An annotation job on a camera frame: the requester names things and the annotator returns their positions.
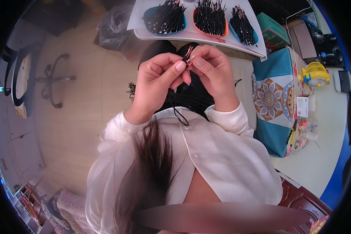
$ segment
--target yellow fan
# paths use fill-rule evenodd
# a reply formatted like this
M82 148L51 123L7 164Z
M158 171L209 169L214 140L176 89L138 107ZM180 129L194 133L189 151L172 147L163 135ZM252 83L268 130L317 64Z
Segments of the yellow fan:
M302 68L303 74L299 74L299 81L311 87L322 87L330 85L330 75L324 66L319 62L312 62L307 69Z

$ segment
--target woman's left hand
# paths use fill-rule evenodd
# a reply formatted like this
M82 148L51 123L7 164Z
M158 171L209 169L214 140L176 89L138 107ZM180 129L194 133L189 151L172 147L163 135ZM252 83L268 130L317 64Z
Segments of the woman's left hand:
M191 83L190 71L185 68L182 57L172 53L159 54L141 63L134 101L124 114L126 120L135 125L150 120L164 104L168 88Z

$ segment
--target fingernail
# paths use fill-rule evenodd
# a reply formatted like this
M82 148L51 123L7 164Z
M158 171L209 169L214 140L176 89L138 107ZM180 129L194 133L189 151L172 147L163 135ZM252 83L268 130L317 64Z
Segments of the fingernail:
M204 66L204 60L200 57L196 57L192 63L194 64L195 67L203 67Z
M180 61L177 65L176 65L176 70L178 72L182 72L184 69L186 68L186 63L183 61Z

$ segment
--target plastic bag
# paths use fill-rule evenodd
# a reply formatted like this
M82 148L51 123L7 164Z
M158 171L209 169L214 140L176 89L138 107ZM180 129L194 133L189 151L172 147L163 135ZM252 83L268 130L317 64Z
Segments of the plastic bag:
M132 8L132 5L123 4L114 6L107 12L96 28L99 31L99 46L121 51L132 34L132 30L127 31Z

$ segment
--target orange tray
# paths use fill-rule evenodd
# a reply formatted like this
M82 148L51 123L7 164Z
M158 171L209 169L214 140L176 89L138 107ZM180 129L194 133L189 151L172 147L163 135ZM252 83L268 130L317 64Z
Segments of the orange tray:
M223 33L223 36L218 36L218 35L212 35L210 33L205 33L203 31L201 31L200 29L198 29L198 27L195 25L195 21L194 21L194 15L195 15L195 11L197 9L194 9L194 12L192 14L192 24L194 25L194 27L197 29L198 32L206 34L206 35L210 35L211 37L217 37L217 38L221 38L221 37L226 37L229 34L229 24L228 21L225 19L225 32Z

